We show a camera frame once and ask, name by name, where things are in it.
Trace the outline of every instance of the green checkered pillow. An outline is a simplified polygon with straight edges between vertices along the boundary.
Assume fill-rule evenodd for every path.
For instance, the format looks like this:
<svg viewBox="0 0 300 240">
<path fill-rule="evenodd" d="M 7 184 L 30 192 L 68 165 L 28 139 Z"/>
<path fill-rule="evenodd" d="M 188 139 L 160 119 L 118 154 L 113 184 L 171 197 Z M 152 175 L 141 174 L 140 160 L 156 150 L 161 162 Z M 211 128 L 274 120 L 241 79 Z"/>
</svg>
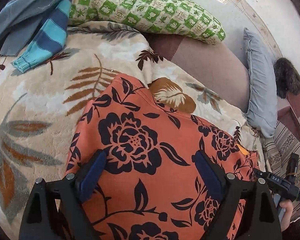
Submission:
<svg viewBox="0 0 300 240">
<path fill-rule="evenodd" d="M 103 20 L 139 31 L 179 34 L 216 44 L 226 37 L 220 22 L 191 0 L 72 0 L 70 25 Z"/>
</svg>

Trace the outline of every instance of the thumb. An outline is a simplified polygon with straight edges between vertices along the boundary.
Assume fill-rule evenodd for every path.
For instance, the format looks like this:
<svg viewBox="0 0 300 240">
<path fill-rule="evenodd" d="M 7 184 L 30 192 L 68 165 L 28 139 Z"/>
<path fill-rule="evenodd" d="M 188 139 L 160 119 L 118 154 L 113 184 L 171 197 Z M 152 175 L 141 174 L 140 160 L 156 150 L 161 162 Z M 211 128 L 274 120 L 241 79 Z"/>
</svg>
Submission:
<svg viewBox="0 0 300 240">
<path fill-rule="evenodd" d="M 281 231 L 286 230 L 290 225 L 290 219 L 293 212 L 293 204 L 291 200 L 287 199 L 280 202 L 280 207 L 285 208 L 286 212 L 281 221 Z"/>
</svg>

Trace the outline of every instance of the orange floral fabric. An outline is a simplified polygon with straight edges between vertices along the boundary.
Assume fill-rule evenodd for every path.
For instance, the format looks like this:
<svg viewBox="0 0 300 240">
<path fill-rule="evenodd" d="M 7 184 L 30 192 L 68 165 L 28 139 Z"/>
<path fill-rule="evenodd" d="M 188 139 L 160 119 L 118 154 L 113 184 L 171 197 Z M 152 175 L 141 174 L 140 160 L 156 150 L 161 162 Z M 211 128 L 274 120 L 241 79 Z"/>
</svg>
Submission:
<svg viewBox="0 0 300 240">
<path fill-rule="evenodd" d="M 192 161 L 202 149 L 226 173 L 254 179 L 257 152 L 245 156 L 226 132 L 164 105 L 138 79 L 119 74 L 88 102 L 66 173 L 76 172 L 97 150 L 106 152 L 105 170 L 83 204 L 102 240 L 200 239 L 221 205 Z M 230 240 L 244 204 L 238 205 Z"/>
</svg>

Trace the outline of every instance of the beige blanket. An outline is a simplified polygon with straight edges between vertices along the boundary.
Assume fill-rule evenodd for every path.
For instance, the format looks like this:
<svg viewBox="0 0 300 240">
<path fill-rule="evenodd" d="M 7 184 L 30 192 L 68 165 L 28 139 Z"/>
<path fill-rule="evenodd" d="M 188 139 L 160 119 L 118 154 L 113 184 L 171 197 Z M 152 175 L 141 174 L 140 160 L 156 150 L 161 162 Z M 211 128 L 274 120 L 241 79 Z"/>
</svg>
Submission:
<svg viewBox="0 0 300 240">
<path fill-rule="evenodd" d="M 152 52 L 138 31 L 88 22 L 68 32 L 63 52 L 25 74 L 12 67 L 13 57 L 0 57 L 0 225 L 12 240 L 18 239 L 35 179 L 63 177 L 83 108 L 117 73 L 138 78 L 158 100 L 208 120 L 262 153 L 258 134 L 238 108 Z"/>
</svg>

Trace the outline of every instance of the blue-gray pillow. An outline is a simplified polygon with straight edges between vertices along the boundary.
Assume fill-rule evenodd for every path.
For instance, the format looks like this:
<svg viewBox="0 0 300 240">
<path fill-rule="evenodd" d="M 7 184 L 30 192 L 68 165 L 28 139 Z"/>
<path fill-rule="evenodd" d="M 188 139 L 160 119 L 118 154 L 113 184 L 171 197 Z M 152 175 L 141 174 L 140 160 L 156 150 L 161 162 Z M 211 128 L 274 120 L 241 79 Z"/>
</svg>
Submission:
<svg viewBox="0 0 300 240">
<path fill-rule="evenodd" d="M 243 34 L 250 77 L 250 99 L 245 116 L 252 127 L 261 130 L 264 137 L 271 138 L 278 111 L 274 57 L 256 33 L 245 28 Z"/>
</svg>

